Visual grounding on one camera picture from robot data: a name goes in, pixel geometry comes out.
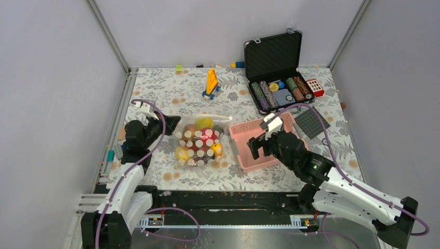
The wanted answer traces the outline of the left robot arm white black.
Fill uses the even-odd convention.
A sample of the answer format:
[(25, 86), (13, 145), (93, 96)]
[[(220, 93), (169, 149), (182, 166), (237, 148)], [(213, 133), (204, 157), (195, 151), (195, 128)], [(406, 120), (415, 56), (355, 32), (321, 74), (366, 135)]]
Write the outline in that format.
[(131, 102), (146, 116), (125, 125), (120, 173), (103, 202), (81, 219), (83, 248), (130, 248), (134, 229), (143, 215), (160, 209), (157, 187), (140, 187), (153, 152), (165, 136), (172, 135), (180, 116), (167, 116), (154, 103), (135, 99)]

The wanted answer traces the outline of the brown potato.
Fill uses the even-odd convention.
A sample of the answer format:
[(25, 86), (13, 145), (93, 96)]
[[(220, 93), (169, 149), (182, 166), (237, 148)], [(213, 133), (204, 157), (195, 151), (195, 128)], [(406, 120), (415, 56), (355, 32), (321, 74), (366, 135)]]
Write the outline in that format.
[(195, 124), (187, 124), (182, 131), (182, 139), (192, 140), (195, 137), (195, 132), (197, 131), (197, 127)]

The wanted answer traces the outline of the yellow lemon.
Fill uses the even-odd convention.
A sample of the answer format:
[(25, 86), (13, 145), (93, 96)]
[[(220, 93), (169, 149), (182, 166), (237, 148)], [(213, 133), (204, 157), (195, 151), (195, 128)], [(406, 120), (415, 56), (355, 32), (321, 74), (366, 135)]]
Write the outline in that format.
[(214, 122), (213, 119), (209, 117), (199, 118), (195, 121), (195, 126), (197, 130), (213, 128)]

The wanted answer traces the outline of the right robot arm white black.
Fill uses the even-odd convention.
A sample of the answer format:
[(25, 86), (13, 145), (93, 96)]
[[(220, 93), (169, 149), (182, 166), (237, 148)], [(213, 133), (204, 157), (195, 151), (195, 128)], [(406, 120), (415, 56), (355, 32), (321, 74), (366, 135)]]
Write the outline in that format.
[(394, 248), (407, 248), (414, 226), (418, 202), (411, 198), (385, 194), (339, 171), (335, 164), (309, 151), (302, 140), (291, 132), (280, 131), (249, 139), (254, 159), (259, 149), (274, 156), (305, 183), (298, 196), (299, 210), (331, 213), (358, 223)]

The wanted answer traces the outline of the clear zip top bag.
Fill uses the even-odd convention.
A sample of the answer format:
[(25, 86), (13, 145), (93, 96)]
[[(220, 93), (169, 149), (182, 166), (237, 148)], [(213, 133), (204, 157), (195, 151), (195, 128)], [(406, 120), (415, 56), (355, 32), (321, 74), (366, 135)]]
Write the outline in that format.
[(193, 168), (227, 162), (233, 118), (212, 114), (184, 116), (173, 132), (176, 165)]

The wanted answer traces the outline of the red apple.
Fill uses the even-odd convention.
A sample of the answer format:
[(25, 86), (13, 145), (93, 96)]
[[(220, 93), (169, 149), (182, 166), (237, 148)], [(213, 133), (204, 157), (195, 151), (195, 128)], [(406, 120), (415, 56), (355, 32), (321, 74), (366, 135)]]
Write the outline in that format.
[(195, 149), (195, 151), (207, 151), (212, 145), (218, 142), (219, 136), (220, 133), (217, 130), (211, 128), (197, 130), (195, 132), (195, 137), (192, 140), (192, 148)]

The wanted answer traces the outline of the yellow orange mango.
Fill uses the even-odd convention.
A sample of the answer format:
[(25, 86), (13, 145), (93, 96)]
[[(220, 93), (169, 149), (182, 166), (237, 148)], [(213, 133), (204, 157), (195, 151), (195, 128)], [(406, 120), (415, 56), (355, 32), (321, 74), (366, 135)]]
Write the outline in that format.
[(177, 160), (178, 162), (183, 162), (183, 163), (185, 163), (185, 162), (187, 162), (189, 159), (192, 158), (192, 154), (189, 154), (189, 153), (188, 153), (188, 150), (186, 150), (186, 149), (185, 149), (184, 147), (182, 147), (182, 146), (177, 147), (177, 148), (175, 149), (174, 154), (175, 154), (176, 160)]

